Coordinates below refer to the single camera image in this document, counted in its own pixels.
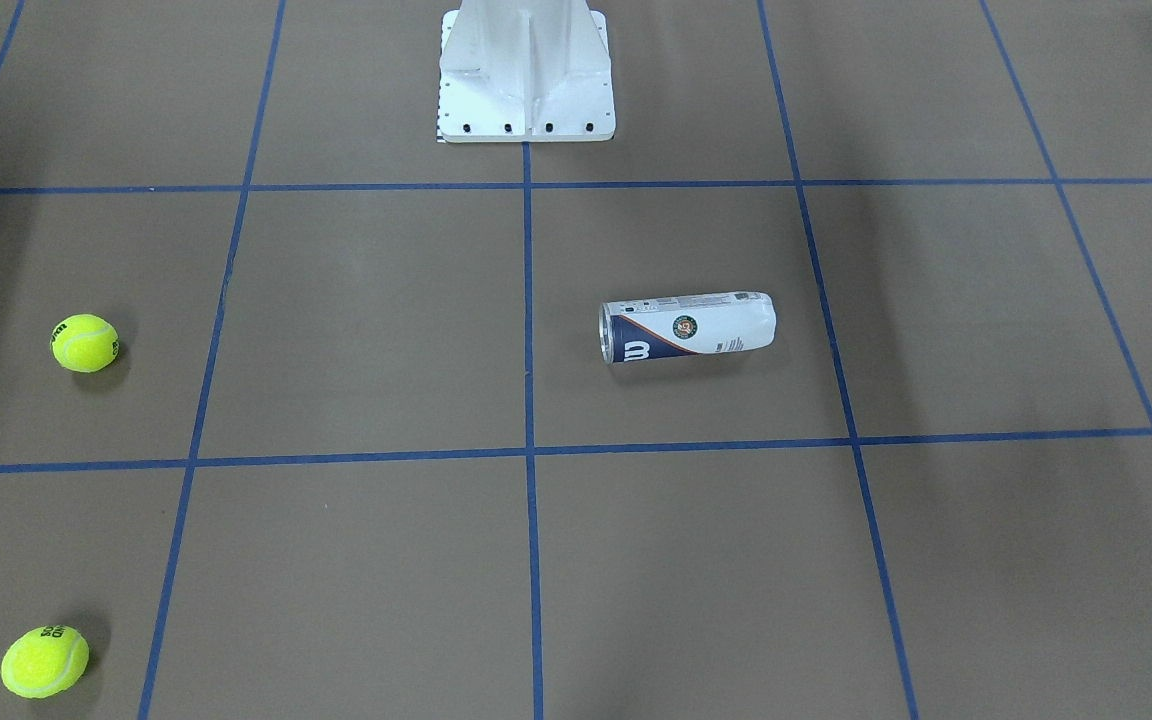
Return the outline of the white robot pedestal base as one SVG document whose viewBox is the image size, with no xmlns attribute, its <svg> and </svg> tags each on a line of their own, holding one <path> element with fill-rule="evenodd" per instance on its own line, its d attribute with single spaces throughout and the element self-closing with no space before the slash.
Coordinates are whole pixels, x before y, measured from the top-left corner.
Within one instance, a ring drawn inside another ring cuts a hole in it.
<svg viewBox="0 0 1152 720">
<path fill-rule="evenodd" d="M 616 135 L 607 18 L 585 1 L 463 1 L 440 29 L 435 141 Z"/>
</svg>

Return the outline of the tennis ball can holder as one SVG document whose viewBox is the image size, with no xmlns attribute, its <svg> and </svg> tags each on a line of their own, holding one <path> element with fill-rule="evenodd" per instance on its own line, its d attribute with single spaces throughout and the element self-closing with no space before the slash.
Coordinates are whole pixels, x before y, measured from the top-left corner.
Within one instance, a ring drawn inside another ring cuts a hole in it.
<svg viewBox="0 0 1152 720">
<path fill-rule="evenodd" d="M 613 301 L 599 314 L 600 350 L 609 365 L 750 351 L 774 336 L 776 309 L 761 291 Z"/>
</svg>

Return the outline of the yellow tennis ball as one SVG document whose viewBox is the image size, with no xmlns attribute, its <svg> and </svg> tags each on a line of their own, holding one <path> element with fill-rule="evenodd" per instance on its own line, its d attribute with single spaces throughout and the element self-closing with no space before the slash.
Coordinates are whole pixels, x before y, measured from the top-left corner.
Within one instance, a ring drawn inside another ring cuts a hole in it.
<svg viewBox="0 0 1152 720">
<path fill-rule="evenodd" d="M 122 342 L 114 325 L 101 316 L 71 314 L 52 328 L 50 348 L 59 366 L 94 373 L 118 359 Z"/>
<path fill-rule="evenodd" d="M 1 683 L 26 700 L 55 696 L 82 679 L 90 652 L 90 643 L 73 626 L 38 626 L 6 647 Z"/>
</svg>

